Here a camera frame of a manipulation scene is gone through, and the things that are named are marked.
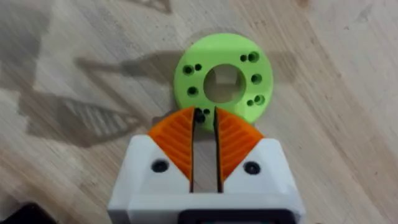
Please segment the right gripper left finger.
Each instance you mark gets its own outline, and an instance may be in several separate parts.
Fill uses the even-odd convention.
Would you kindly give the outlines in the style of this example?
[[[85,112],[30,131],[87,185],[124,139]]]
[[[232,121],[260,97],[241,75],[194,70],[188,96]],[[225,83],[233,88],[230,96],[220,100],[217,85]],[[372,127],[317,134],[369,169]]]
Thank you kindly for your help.
[[[179,110],[130,140],[108,215],[112,223],[177,223],[193,190],[195,108]]]

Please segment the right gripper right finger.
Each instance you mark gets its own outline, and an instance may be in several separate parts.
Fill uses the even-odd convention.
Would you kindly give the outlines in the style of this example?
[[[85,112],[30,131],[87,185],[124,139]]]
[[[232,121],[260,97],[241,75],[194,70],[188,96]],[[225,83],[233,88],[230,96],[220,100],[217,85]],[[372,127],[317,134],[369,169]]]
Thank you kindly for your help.
[[[305,207],[280,142],[216,108],[218,193],[226,222],[302,223]]]

